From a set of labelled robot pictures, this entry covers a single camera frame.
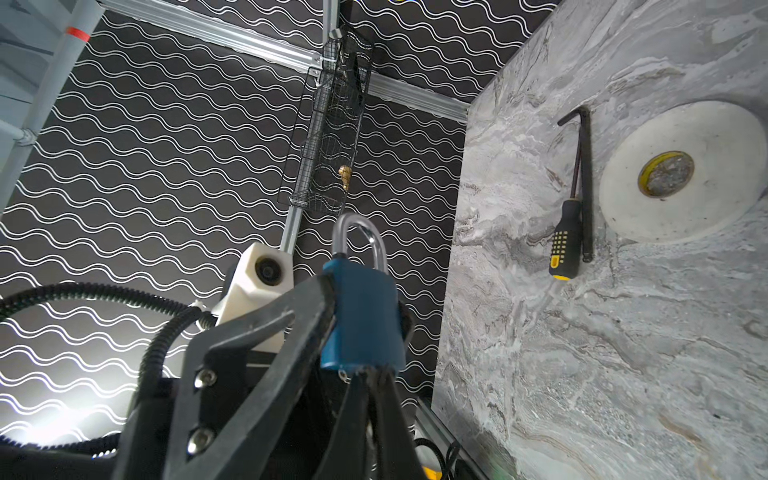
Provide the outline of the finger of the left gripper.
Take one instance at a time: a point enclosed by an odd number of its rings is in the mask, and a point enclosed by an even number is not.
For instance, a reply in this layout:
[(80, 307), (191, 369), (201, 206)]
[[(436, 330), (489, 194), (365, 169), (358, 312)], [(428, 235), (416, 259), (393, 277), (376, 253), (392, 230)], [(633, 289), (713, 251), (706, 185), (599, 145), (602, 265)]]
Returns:
[[(333, 280), (316, 276), (264, 307), (195, 337), (179, 387), (179, 476), (258, 479), (334, 325)], [(288, 339), (253, 389), (246, 357), (286, 326)]]

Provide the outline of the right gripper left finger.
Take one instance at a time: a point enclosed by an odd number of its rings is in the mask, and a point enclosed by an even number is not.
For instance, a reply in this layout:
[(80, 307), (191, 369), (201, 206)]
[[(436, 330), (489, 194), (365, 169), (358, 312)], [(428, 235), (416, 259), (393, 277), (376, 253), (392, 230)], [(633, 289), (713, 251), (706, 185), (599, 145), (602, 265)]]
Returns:
[(352, 377), (314, 479), (369, 478), (367, 433), (374, 372), (373, 368), (365, 368)]

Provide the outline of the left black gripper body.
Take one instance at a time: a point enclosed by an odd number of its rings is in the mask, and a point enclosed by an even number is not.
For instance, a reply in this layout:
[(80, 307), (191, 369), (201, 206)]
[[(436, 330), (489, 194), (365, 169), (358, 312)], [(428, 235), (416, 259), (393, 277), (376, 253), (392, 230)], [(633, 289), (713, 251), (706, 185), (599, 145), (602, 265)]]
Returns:
[(309, 479), (312, 326), (298, 323), (262, 377), (255, 347), (281, 323), (227, 323), (196, 337), (172, 398), (142, 403), (115, 479)]

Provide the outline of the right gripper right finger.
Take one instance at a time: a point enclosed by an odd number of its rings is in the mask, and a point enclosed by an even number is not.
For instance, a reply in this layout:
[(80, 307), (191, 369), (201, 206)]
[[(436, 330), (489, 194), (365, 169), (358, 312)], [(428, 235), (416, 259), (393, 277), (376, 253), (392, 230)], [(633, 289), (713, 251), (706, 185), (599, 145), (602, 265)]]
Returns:
[(371, 422), (379, 479), (426, 479), (401, 409), (391, 370), (370, 376)]

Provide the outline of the blue padlock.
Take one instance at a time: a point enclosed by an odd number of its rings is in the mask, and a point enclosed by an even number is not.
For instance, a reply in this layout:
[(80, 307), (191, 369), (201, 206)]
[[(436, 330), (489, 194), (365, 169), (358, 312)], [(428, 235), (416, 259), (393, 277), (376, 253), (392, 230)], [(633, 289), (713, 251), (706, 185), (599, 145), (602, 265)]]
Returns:
[[(372, 267), (348, 258), (348, 233), (354, 227), (371, 246)], [(406, 352), (398, 291), (377, 227), (359, 214), (342, 214), (332, 232), (332, 259), (323, 273), (334, 284), (335, 327), (322, 350), (321, 367), (349, 375), (368, 367), (402, 370)]]

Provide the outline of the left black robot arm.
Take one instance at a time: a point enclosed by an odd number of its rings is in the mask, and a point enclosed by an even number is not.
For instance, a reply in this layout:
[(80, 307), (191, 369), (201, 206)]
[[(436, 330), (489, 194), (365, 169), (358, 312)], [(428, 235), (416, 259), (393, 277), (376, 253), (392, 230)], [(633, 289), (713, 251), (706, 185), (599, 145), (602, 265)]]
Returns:
[(145, 350), (171, 314), (51, 300), (1, 319), (1, 444), (114, 454)]

